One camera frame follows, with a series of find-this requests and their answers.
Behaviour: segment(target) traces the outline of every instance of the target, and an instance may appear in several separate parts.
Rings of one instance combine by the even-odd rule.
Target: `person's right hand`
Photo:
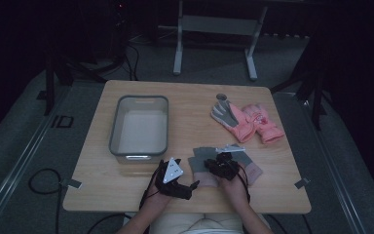
[[[239,163],[241,166],[239,170],[239,175],[245,181],[245,174],[243,171],[244,165]],[[228,180],[226,178],[218,177],[218,181],[220,184],[221,189],[223,190],[224,194],[229,199],[231,205],[236,211],[249,206],[247,201],[247,192],[244,188],[244,185],[240,178],[236,175],[232,180]]]

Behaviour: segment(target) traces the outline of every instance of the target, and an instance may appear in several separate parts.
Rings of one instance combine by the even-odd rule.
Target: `white shirt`
[[[182,232],[181,234],[243,234],[240,231],[226,230],[226,229],[201,229],[201,230],[190,230]]]

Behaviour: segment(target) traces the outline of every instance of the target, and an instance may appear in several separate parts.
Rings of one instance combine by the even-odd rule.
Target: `wooden table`
[[[68,211],[136,212],[139,201],[157,164],[119,164],[108,149],[118,99],[124,95],[163,95],[169,101],[168,150],[170,157],[181,159],[184,170],[178,182],[190,185],[193,175],[188,158],[193,148],[222,147],[237,140],[210,117],[215,96],[225,94],[236,106],[263,103],[270,118],[282,129],[281,119],[267,88],[179,84],[160,82],[108,81],[93,117],[73,177],[83,183],[80,189],[68,188],[63,206]],[[240,144],[262,170],[250,187],[251,207],[259,213],[306,214],[311,205],[304,187],[294,183],[301,179],[287,138],[265,145],[260,136]],[[219,188],[199,187],[190,200],[173,199],[169,213],[227,213],[232,208]]]

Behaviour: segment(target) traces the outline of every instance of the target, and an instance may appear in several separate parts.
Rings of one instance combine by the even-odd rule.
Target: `person's hand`
[[[245,174],[243,171],[244,164],[239,163],[239,165],[241,166],[239,170],[239,175],[245,181]],[[218,177],[218,181],[221,189],[223,190],[224,194],[227,196],[231,205],[236,211],[248,206],[246,189],[237,175],[232,180]]]
[[[155,175],[151,183],[151,186],[148,189],[144,204],[141,207],[141,211],[146,210],[148,213],[158,213],[159,215],[164,211],[168,203],[171,201],[172,197],[169,197],[159,192],[159,189],[155,185],[156,178],[157,176]]]
[[[117,234],[142,234],[148,226],[166,209],[171,197],[161,194],[155,185],[156,176],[147,190],[139,212],[118,230]]]

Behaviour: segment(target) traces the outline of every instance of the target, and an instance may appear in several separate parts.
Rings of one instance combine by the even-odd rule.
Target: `table leg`
[[[248,47],[248,49],[244,50],[245,60],[247,62],[248,76],[250,80],[253,80],[253,81],[257,79],[256,67],[254,65],[254,60],[253,60],[253,52],[254,52],[254,48],[256,47],[257,40],[259,39],[259,36],[260,36],[260,31],[263,25],[263,20],[266,17],[267,9],[268,7],[263,8],[262,13],[259,17],[259,20],[254,27],[251,44]]]
[[[181,61],[183,58],[183,1],[178,1],[178,27],[177,27],[177,48],[175,50],[174,75],[181,74]]]

